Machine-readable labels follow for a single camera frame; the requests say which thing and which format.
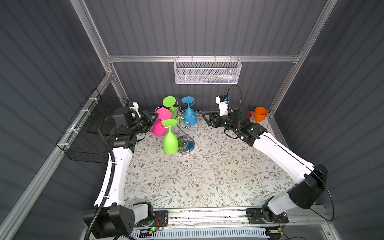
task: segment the floral pattern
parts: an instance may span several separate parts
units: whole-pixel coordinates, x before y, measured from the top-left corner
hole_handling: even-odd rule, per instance
[[[267,119],[260,124],[272,133]],[[187,155],[165,154],[163,138],[148,132],[130,162],[127,206],[147,201],[154,208],[260,206],[292,186],[289,175],[270,158],[223,130],[198,118],[185,130],[195,141]]]

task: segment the white mesh basket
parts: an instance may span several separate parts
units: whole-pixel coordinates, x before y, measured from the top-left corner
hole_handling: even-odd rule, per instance
[[[180,61],[175,58],[175,82],[177,84],[236,84],[241,61],[239,58],[223,60]]]

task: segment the round metal base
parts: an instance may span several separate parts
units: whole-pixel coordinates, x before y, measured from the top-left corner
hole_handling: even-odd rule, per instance
[[[188,154],[193,151],[195,148],[195,141],[190,136],[180,135],[177,137],[179,142],[179,150],[177,151],[180,154]]]

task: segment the orange cup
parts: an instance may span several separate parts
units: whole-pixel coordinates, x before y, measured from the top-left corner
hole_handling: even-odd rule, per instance
[[[266,115],[268,114],[268,110],[263,107],[258,107],[255,109],[255,114],[253,115],[253,118],[256,122],[261,122],[265,119]]]

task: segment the gray corrugated wall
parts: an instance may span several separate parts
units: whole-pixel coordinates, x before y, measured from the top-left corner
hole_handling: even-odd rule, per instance
[[[339,1],[275,114],[290,149],[328,168],[345,240],[383,235],[383,40],[384,1]]]
[[[0,1],[0,28],[2,222],[105,72],[69,1]],[[64,159],[15,239],[53,234],[52,225],[66,233],[51,239],[74,236],[81,218],[63,221],[93,204],[103,171]]]
[[[325,1],[86,0],[110,55],[291,55],[299,53]],[[165,96],[218,110],[228,85],[178,85],[170,63],[115,63],[130,100],[153,111]],[[291,63],[243,63],[250,109],[269,108]],[[238,96],[237,90],[232,96]]]

